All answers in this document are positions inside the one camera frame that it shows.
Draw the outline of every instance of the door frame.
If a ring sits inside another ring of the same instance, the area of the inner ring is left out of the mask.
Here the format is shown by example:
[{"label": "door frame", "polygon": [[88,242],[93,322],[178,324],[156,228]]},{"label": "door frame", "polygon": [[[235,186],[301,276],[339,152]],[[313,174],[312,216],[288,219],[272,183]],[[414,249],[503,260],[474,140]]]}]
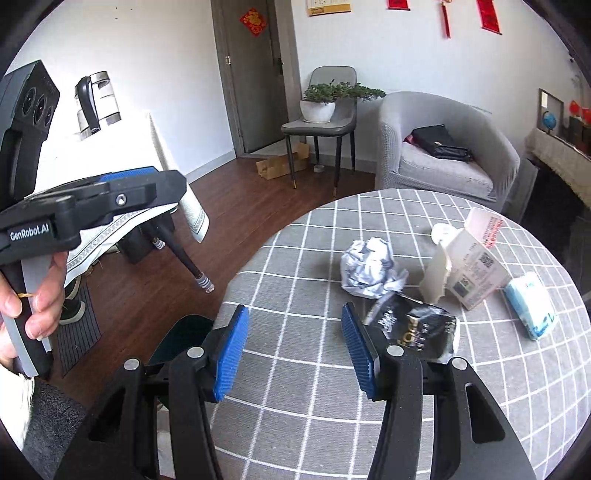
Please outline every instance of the door frame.
[{"label": "door frame", "polygon": [[[285,84],[285,101],[287,103],[287,115],[290,121],[300,116],[301,82],[300,68],[297,60],[296,31],[294,28],[291,2],[283,0],[269,0],[275,4],[275,16],[277,18],[277,30],[279,32],[279,44],[281,60],[283,62],[283,81]],[[236,102],[236,91],[232,73],[226,65],[226,57],[229,55],[228,37],[226,35],[226,23],[223,17],[222,3],[219,0],[211,0],[213,33],[216,41],[217,63],[222,78],[223,97],[228,113],[228,122],[234,152],[237,157],[249,157],[244,151],[242,133],[240,132],[240,120]]]}]

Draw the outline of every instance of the checkered tablecloth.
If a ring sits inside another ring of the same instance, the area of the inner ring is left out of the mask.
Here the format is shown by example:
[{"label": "checkered tablecloth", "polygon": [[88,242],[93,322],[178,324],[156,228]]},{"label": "checkered tablecloth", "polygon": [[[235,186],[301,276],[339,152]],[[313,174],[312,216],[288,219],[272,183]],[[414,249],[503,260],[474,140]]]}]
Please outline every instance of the checkered tablecloth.
[{"label": "checkered tablecloth", "polygon": [[[340,314],[370,300],[340,287],[339,261],[354,240],[386,239],[417,285],[433,255],[435,223],[462,227],[478,206],[446,194],[383,190],[318,208],[274,235],[230,283],[217,325],[237,304],[251,310],[248,343],[226,400],[210,423],[225,480],[366,478],[384,402],[359,389]],[[480,375],[530,458],[539,479],[564,456],[589,416],[591,328],[564,268],[527,231],[507,220],[492,250],[513,276],[535,271],[560,315],[551,336],[529,340],[501,290],[472,311],[451,294],[439,302],[460,323],[458,354]],[[417,479],[429,478],[433,399],[424,397]]]}]

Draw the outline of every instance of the blue globe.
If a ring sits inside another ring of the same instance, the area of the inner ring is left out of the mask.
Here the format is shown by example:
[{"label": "blue globe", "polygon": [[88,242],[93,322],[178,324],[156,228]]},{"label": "blue globe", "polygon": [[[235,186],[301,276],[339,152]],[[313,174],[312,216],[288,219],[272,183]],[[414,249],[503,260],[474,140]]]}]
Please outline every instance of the blue globe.
[{"label": "blue globe", "polygon": [[552,112],[544,112],[544,115],[542,115],[542,123],[548,130],[553,130],[556,128],[556,117]]}]

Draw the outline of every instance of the camera lens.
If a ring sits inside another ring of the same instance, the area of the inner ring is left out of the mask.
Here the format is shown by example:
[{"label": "camera lens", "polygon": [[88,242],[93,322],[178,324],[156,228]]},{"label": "camera lens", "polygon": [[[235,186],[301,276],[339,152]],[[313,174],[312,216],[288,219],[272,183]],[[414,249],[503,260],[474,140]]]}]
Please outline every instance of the camera lens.
[{"label": "camera lens", "polygon": [[45,110],[45,97],[41,95],[41,98],[39,98],[37,106],[35,107],[35,115],[33,116],[33,122],[36,124],[39,123],[39,120],[41,120],[41,117],[43,116],[43,110]]},{"label": "camera lens", "polygon": [[47,109],[47,113],[45,114],[45,126],[49,126],[49,123],[51,122],[51,117],[53,116],[53,107],[49,107]]},{"label": "camera lens", "polygon": [[22,103],[22,114],[27,115],[31,111],[33,102],[35,101],[35,87],[30,88],[25,95],[25,100]]}]

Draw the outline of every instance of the white cardboard box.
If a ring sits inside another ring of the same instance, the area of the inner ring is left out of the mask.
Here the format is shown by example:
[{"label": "white cardboard box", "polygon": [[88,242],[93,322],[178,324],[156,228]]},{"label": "white cardboard box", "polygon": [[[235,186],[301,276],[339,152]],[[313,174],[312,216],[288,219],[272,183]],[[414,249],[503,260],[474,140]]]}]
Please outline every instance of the white cardboard box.
[{"label": "white cardboard box", "polygon": [[503,223],[495,212],[472,209],[464,228],[447,242],[440,242],[429,263],[420,290],[426,303],[436,303],[447,287],[471,310],[511,276],[488,250],[494,247]]}]

